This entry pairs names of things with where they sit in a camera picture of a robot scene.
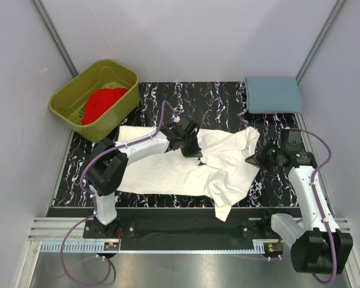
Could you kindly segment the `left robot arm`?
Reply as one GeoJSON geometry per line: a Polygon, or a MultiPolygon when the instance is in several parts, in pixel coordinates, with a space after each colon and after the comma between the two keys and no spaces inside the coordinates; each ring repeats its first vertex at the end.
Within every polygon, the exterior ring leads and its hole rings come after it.
{"type": "Polygon", "coordinates": [[[135,139],[121,142],[104,139],[98,143],[87,158],[80,186],[94,199],[94,220],[102,236],[109,238],[117,232],[114,197],[127,167],[149,156],[175,150],[180,150],[185,158],[200,159],[199,130],[198,123],[184,116],[135,139]]]}

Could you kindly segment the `white printed t shirt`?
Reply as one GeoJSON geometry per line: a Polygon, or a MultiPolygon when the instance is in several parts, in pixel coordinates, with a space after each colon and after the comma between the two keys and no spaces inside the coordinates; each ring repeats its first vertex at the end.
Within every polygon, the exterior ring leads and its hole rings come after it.
{"type": "Polygon", "coordinates": [[[245,162],[255,153],[259,132],[248,127],[236,133],[201,129],[197,135],[202,158],[170,151],[129,165],[119,191],[136,194],[207,196],[215,216],[226,221],[231,207],[244,199],[258,173],[245,162]],[[198,166],[199,161],[206,163],[198,166]]]}

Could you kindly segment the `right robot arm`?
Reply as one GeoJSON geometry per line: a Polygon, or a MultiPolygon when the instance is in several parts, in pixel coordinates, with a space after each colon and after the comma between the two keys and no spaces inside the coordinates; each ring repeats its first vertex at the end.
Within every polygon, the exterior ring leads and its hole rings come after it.
{"type": "Polygon", "coordinates": [[[331,283],[342,273],[353,248],[353,238],[340,230],[322,192],[317,174],[322,168],[312,153],[305,151],[298,128],[283,129],[279,138],[269,139],[266,145],[246,163],[271,171],[282,167],[288,172],[302,218],[294,220],[286,213],[265,213],[257,231],[263,236],[279,240],[290,248],[290,259],[298,273],[329,275],[331,283]]]}

